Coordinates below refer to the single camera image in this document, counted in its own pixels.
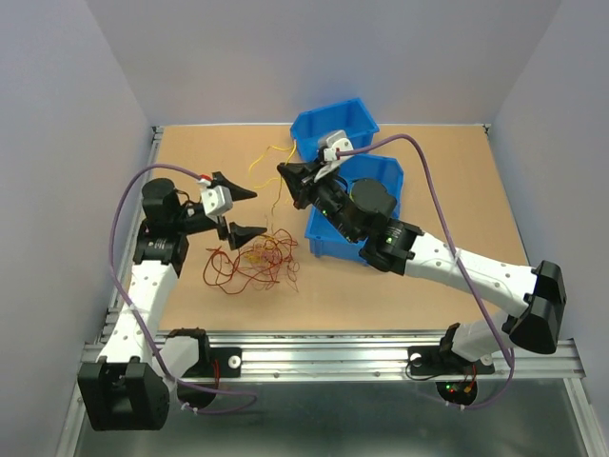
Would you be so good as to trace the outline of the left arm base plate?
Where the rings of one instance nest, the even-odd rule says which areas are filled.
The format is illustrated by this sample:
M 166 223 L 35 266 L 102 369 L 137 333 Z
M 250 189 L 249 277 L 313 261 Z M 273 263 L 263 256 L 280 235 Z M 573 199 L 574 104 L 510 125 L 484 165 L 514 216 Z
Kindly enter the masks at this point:
M 241 376 L 242 350 L 233 348 L 211 348 L 208 357 L 189 368 L 185 378 L 211 379 L 207 388 L 218 389 L 223 379 L 236 379 Z M 177 387 L 177 398 L 193 407 L 208 407 L 216 398 L 215 393 L 197 391 L 191 387 Z

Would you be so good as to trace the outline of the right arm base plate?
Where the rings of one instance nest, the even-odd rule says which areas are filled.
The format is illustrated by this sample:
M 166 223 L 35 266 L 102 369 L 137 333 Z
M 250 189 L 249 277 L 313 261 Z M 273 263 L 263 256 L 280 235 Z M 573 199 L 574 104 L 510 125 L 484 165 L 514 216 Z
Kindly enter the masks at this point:
M 471 407 L 477 398 L 480 375 L 495 373 L 492 362 L 468 362 L 460 356 L 444 355 L 438 346 L 410 348 L 405 375 L 411 381 L 436 381 L 437 392 L 449 405 Z

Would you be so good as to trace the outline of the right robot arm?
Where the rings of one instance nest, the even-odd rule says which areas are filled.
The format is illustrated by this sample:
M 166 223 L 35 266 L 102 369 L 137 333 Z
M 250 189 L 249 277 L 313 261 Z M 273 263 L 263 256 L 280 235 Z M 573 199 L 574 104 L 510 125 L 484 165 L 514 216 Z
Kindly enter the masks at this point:
M 369 266 L 469 292 L 498 307 L 478 322 L 451 325 L 437 348 L 422 353 L 424 371 L 459 371 L 502 349 L 556 352 L 566 305 L 557 264 L 518 266 L 451 248 L 394 218 L 396 198 L 372 178 L 357 179 L 346 189 L 336 171 L 324 171 L 316 162 L 281 163 L 277 171 L 295 208 L 313 206 L 345 240 L 362 242 L 359 254 Z

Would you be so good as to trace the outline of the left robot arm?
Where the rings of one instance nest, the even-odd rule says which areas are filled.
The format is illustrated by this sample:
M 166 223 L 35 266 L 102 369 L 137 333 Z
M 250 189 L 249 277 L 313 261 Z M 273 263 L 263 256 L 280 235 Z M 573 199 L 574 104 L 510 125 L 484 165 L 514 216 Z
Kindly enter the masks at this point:
M 96 431 L 159 430 L 167 421 L 170 397 L 183 410 L 213 414 L 221 369 L 238 367 L 220 359 L 201 328 L 173 330 L 157 346 L 155 336 L 167 299 L 183 270 L 192 234 L 214 230 L 237 249 L 265 233 L 226 221 L 237 201 L 253 199 L 216 171 L 210 175 L 184 169 L 200 191 L 199 201 L 182 200 L 168 178 L 142 186 L 144 218 L 137 232 L 130 282 L 112 278 L 123 300 L 113 332 L 96 360 L 80 367 L 77 384 L 91 427 Z

